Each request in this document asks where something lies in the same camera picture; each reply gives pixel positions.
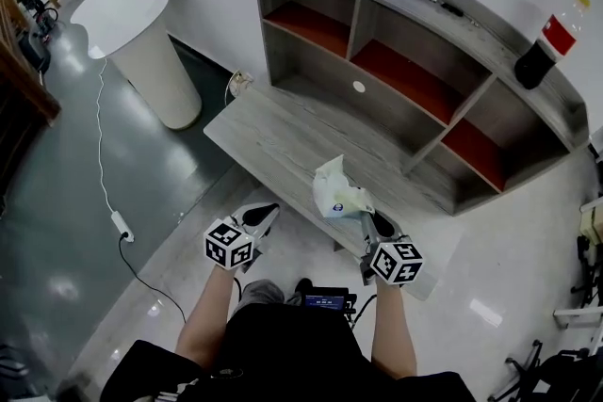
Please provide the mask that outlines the black office chair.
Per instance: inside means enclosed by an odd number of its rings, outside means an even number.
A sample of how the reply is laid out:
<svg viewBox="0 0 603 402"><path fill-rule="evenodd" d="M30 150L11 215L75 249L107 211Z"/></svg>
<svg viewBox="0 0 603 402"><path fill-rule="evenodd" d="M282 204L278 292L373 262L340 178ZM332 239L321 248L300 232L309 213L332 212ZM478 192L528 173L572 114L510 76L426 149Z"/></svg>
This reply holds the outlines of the black office chair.
<svg viewBox="0 0 603 402"><path fill-rule="evenodd" d="M508 357L515 382L487 402L603 402L603 354L565 349L541 361L543 343L534 340L524 364Z"/></svg>
<svg viewBox="0 0 603 402"><path fill-rule="evenodd" d="M570 289L572 294L581 293L580 307L591 305L597 298L598 306L603 305L603 255L599 255L597 245L579 235L577 238L578 259L581 272L581 285Z"/></svg>

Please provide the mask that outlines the white metal frame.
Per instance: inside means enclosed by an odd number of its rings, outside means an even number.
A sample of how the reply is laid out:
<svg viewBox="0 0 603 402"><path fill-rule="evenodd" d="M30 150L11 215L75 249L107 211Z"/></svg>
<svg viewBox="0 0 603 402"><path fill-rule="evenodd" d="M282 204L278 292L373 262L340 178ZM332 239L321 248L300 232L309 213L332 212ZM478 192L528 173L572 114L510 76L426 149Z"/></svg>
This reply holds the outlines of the white metal frame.
<svg viewBox="0 0 603 402"><path fill-rule="evenodd" d="M596 328L603 320L603 306L558 309L553 312L553 317L564 330Z"/></svg>

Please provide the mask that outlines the person's right forearm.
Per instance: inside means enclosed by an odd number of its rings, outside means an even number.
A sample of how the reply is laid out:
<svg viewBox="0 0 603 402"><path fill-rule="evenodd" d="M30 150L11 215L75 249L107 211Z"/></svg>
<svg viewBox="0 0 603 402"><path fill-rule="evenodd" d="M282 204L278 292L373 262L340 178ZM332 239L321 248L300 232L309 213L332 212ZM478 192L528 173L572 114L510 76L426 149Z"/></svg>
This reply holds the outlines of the person's right forearm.
<svg viewBox="0 0 603 402"><path fill-rule="evenodd" d="M371 361L394 379L415 377L417 362L401 290L376 281L376 318Z"/></svg>

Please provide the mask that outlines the person's black shirt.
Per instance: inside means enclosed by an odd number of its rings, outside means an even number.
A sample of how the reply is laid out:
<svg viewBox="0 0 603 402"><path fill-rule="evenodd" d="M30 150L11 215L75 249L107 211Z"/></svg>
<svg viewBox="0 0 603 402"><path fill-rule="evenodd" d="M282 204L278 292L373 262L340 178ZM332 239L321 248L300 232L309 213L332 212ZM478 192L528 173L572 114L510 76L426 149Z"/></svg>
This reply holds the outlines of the person's black shirt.
<svg viewBox="0 0 603 402"><path fill-rule="evenodd" d="M395 379L364 357L342 314L251 304L228 321L215 365L137 340L100 402L476 402L461 377Z"/></svg>

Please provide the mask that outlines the white pedestal table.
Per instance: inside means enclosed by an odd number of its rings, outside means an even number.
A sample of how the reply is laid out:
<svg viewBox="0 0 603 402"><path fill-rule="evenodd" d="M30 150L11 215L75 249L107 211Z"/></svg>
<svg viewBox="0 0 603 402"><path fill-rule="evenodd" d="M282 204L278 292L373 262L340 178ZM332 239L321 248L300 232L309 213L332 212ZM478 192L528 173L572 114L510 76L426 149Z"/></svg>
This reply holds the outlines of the white pedestal table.
<svg viewBox="0 0 603 402"><path fill-rule="evenodd" d="M88 55L109 59L172 130L184 130L203 103L168 35L170 0L84 0L71 17L88 35Z"/></svg>

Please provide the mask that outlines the white tissues pack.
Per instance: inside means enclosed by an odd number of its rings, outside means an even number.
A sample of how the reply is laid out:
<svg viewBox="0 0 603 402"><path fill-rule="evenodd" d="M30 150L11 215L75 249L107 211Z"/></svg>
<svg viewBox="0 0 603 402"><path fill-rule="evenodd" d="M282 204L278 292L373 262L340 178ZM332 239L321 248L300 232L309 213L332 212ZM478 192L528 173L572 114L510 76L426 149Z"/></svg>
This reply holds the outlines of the white tissues pack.
<svg viewBox="0 0 603 402"><path fill-rule="evenodd" d="M316 169L312 192L317 209L325 218L374 214L374 203L369 192L350 183L343 162L344 155L340 154Z"/></svg>

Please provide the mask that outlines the white power strip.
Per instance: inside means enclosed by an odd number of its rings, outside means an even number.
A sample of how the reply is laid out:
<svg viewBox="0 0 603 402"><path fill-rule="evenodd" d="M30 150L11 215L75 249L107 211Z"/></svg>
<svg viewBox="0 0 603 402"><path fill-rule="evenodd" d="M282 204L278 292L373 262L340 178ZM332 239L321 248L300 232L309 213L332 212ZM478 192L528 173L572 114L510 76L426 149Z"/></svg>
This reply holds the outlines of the white power strip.
<svg viewBox="0 0 603 402"><path fill-rule="evenodd" d="M129 228L125 220L123 219L119 211L111 212L111 220L120 234L120 239L125 240L127 243L134 243L135 236L132 230Z"/></svg>

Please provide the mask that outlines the person's left forearm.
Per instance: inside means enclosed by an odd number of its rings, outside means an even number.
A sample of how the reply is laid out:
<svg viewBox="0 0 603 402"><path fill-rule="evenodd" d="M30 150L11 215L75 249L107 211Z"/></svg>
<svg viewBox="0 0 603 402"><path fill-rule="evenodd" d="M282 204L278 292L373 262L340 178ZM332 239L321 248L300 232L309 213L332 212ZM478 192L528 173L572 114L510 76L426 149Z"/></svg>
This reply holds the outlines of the person's left forearm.
<svg viewBox="0 0 603 402"><path fill-rule="evenodd" d="M215 265L177 339L175 353L211 371L228 322L235 274Z"/></svg>

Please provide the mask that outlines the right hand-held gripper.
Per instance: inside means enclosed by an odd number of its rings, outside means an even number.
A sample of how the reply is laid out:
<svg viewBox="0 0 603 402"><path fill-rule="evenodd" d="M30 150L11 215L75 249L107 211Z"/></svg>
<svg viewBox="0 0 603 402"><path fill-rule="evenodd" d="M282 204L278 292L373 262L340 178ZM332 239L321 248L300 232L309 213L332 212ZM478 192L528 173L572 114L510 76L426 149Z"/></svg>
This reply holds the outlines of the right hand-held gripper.
<svg viewBox="0 0 603 402"><path fill-rule="evenodd" d="M362 212L361 225L368 250L360 264L363 283L380 279L388 285L402 286L414 282L424 258L412 242L400 241L404 233L397 222L376 210Z"/></svg>

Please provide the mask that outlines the person's left leg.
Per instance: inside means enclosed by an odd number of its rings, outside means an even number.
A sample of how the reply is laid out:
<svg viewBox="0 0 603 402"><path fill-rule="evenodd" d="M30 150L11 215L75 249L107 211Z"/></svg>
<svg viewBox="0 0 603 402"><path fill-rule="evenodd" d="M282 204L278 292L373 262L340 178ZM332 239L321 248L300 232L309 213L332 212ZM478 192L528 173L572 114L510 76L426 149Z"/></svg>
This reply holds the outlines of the person's left leg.
<svg viewBox="0 0 603 402"><path fill-rule="evenodd" d="M241 300L235 307L232 315L235 315L244 307L252 304L285 304L300 306L302 304L302 294L300 292L295 292L287 297L285 292L273 281L268 279L252 281L243 289Z"/></svg>

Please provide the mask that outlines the cola bottle with red label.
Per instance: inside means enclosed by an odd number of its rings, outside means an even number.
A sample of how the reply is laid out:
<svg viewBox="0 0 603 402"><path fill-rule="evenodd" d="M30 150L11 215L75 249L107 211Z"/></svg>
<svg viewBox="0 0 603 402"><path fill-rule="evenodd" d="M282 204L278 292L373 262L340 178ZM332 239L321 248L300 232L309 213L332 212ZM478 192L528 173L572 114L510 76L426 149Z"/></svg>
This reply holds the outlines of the cola bottle with red label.
<svg viewBox="0 0 603 402"><path fill-rule="evenodd" d="M590 0L573 0L570 8L549 16L536 41L513 66L515 78L523 88L537 88L548 72L572 49L590 6Z"/></svg>

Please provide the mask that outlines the grey wooden desk with shelves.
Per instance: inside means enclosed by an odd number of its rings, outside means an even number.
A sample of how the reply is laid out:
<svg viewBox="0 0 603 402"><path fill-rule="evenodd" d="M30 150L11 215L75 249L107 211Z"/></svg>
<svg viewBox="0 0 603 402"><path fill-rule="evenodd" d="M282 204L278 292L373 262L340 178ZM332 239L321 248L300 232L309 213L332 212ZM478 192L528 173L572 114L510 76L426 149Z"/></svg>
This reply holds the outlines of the grey wooden desk with shelves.
<svg viewBox="0 0 603 402"><path fill-rule="evenodd" d="M473 1L479 26L429 0L257 0L268 74L205 128L359 257L367 250L359 223L323 217L312 193L316 169L343 154L350 183L425 256L407 285L422 300L455 250L453 217L589 142L586 105L571 83L553 69L537 88L523 88L513 66L528 41Z"/></svg>

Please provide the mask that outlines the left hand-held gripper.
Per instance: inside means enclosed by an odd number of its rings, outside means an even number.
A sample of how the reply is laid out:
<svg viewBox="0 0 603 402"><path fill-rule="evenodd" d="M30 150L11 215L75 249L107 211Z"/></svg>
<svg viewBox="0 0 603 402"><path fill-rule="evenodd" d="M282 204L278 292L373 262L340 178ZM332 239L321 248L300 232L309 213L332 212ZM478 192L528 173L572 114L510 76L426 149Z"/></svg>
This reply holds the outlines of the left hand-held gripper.
<svg viewBox="0 0 603 402"><path fill-rule="evenodd" d="M243 205L231 217L216 219L204 232L204 256L227 271L247 272L262 254L260 244L280 213L276 202Z"/></svg>

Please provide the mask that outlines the black chest-mounted screen device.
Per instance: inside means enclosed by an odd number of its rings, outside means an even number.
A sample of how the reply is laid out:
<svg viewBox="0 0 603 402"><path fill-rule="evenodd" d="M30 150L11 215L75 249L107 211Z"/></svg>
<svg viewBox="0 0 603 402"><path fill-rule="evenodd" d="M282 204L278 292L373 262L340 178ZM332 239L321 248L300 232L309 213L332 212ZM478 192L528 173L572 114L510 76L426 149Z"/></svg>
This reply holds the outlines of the black chest-mounted screen device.
<svg viewBox="0 0 603 402"><path fill-rule="evenodd" d="M311 287L302 294L304 307L325 308L347 314L355 313L357 295L348 288Z"/></svg>

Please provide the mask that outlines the dark brown wooden furniture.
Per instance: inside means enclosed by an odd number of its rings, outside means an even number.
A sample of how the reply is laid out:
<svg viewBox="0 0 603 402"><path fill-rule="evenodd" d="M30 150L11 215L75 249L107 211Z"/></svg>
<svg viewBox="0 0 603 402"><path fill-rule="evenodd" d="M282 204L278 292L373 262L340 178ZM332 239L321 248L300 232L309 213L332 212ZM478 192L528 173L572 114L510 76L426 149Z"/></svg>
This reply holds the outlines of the dark brown wooden furniture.
<svg viewBox="0 0 603 402"><path fill-rule="evenodd" d="M0 0L0 217L13 179L36 138L60 112L43 85L43 74L27 60L19 39L30 22L16 0Z"/></svg>

